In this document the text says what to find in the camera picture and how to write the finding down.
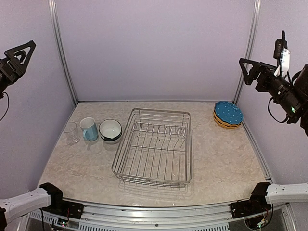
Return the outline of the yellow speckled plate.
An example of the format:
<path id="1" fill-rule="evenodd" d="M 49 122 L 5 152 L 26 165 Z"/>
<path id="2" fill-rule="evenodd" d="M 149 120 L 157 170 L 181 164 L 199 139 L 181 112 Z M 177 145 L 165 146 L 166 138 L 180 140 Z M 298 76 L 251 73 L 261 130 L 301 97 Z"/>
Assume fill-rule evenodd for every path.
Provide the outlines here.
<path id="1" fill-rule="evenodd" d="M 221 116 L 213 111 L 213 119 L 214 121 L 221 127 L 226 129 L 236 129 L 238 128 L 243 122 L 243 114 L 238 112 L 227 112 L 221 113 Z"/>
<path id="2" fill-rule="evenodd" d="M 240 124 L 237 124 L 237 125 L 231 125 L 231 124 L 228 124 L 226 122 L 222 122 L 221 120 L 219 120 L 218 118 L 216 117 L 213 117 L 214 121 L 222 128 L 225 128 L 225 129 L 229 129 L 229 130 L 233 130 L 233 129 L 237 129 L 239 128 L 242 123 Z"/>

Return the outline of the clear drinking glass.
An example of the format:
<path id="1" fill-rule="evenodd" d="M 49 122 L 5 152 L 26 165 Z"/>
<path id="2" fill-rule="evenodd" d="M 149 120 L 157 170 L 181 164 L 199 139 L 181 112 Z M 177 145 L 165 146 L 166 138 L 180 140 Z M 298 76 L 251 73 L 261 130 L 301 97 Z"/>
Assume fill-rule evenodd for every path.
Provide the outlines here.
<path id="1" fill-rule="evenodd" d="M 68 122 L 65 125 L 63 133 L 66 136 L 66 141 L 68 144 L 77 143 L 80 140 L 80 135 L 78 132 L 78 127 L 75 122 Z"/>

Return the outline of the light blue faceted mug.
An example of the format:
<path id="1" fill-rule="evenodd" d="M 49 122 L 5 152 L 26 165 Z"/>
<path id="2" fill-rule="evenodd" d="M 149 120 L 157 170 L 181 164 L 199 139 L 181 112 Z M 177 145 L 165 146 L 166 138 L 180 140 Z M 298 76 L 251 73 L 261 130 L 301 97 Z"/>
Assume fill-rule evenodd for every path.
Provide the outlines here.
<path id="1" fill-rule="evenodd" d="M 98 139 L 98 130 L 95 119 L 86 117 L 79 124 L 82 130 L 83 139 L 86 141 L 96 141 Z"/>

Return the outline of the dark teal bowl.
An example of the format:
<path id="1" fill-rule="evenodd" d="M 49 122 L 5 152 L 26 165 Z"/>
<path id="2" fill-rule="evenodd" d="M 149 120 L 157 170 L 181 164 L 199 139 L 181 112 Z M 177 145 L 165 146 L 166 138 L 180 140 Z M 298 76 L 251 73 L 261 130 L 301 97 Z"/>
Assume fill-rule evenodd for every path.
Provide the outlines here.
<path id="1" fill-rule="evenodd" d="M 102 135 L 108 138 L 114 138 L 121 132 L 122 126 L 117 120 L 106 119 L 99 124 L 100 136 Z"/>

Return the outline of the grey green bowl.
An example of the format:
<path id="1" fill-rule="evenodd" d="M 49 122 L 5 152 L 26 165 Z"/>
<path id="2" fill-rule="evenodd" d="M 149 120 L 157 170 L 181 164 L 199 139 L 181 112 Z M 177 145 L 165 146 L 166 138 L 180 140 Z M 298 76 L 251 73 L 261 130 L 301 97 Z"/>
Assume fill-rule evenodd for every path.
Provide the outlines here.
<path id="1" fill-rule="evenodd" d="M 108 137 L 105 137 L 105 136 L 102 136 L 101 135 L 101 138 L 104 142 L 108 143 L 108 144 L 116 144 L 118 143 L 120 140 L 121 140 L 121 136 L 122 136 L 122 132 L 119 133 L 116 137 L 114 138 L 108 138 Z"/>

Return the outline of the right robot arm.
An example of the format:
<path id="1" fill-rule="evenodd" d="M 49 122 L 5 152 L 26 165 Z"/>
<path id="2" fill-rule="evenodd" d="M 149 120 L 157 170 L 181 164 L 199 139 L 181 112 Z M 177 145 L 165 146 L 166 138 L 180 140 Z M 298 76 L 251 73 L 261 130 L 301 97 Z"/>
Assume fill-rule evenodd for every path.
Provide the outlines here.
<path id="1" fill-rule="evenodd" d="M 249 213 L 274 204 L 308 200 L 308 68 L 291 78 L 276 76 L 276 66 L 241 58 L 244 86 L 238 105 L 266 181 L 245 202 Z"/>

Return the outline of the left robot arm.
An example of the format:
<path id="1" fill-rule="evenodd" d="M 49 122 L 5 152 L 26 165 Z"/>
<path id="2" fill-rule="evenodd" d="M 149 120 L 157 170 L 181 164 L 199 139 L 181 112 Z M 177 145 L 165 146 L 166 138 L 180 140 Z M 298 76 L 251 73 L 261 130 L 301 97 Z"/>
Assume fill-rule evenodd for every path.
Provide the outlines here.
<path id="1" fill-rule="evenodd" d="M 4 52 L 5 58 L 0 60 L 0 97 L 8 96 L 8 86 L 14 84 L 26 72 L 31 56 L 36 48 L 34 41 Z M 63 200 L 63 192 L 51 183 L 44 183 L 35 190 L 0 201 L 0 229 L 7 224 L 36 209 L 51 208 L 57 214 L 67 210 L 67 202 Z"/>

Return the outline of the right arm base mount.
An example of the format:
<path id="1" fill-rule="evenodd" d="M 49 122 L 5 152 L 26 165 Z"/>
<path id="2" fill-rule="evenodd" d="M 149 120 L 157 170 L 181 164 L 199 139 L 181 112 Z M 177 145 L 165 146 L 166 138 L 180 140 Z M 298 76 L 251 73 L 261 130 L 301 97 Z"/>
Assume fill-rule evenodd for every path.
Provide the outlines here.
<path id="1" fill-rule="evenodd" d="M 268 204 L 264 197 L 256 197 L 231 203 L 230 209 L 232 218 L 241 218 L 270 211 L 272 205 Z"/>

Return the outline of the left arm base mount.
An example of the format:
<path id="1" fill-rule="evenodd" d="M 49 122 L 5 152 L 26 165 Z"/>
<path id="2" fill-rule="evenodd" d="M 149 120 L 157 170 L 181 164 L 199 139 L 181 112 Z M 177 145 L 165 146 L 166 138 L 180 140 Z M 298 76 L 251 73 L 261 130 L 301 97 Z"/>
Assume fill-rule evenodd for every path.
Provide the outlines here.
<path id="1" fill-rule="evenodd" d="M 60 215 L 66 218 L 81 219 L 84 205 L 81 203 L 70 202 L 63 199 L 61 193 L 53 193 L 50 195 L 51 204 L 42 210 L 52 214 Z"/>

